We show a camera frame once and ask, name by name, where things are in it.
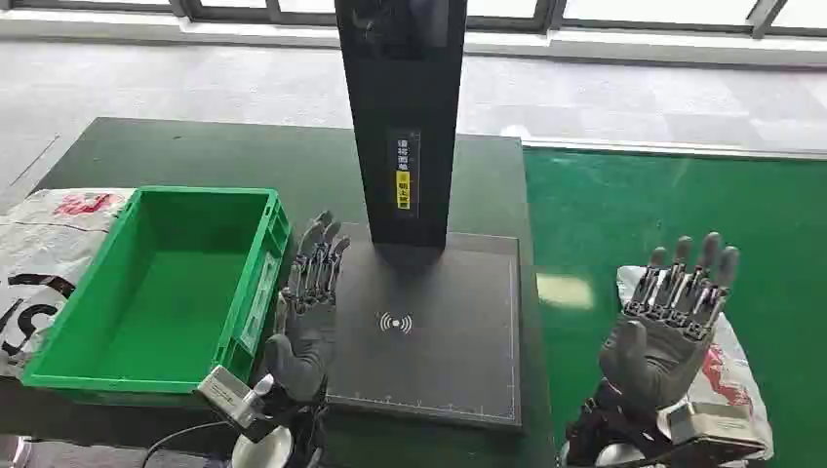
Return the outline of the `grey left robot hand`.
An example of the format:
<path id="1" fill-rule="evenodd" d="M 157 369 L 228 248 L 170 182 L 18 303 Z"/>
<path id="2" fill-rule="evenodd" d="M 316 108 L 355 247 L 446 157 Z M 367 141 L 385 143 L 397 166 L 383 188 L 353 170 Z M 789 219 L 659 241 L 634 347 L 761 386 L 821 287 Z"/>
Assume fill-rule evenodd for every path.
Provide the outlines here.
<path id="1" fill-rule="evenodd" d="M 310 402 L 334 360 L 336 287 L 350 239 L 330 211 L 315 216 L 301 235 L 277 316 L 283 327 L 265 341 L 264 362 L 273 383 L 290 399 Z"/>

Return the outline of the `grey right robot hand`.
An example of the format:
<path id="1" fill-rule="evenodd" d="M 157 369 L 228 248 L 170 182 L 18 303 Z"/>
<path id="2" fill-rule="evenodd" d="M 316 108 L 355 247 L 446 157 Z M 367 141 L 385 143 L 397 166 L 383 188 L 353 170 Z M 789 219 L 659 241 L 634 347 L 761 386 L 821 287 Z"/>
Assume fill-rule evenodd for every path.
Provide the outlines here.
<path id="1" fill-rule="evenodd" d="M 686 395 L 729 301 L 739 249 L 711 231 L 689 264 L 691 247 L 682 236 L 672 257 L 652 251 L 600 349 L 604 379 L 640 409 L 661 410 Z"/>

